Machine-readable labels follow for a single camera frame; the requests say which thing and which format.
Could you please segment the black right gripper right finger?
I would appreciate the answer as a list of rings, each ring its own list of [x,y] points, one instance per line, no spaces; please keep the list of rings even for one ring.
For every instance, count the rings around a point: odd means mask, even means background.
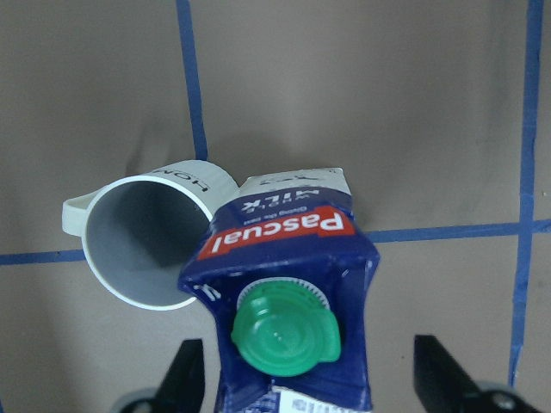
[[[476,381],[433,335],[416,335],[413,387],[426,412],[537,412],[507,385]]]

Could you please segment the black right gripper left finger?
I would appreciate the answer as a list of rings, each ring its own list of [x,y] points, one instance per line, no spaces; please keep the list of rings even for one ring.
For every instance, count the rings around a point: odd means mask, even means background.
[[[200,412],[202,402],[202,340],[184,340],[152,399],[152,412]]]

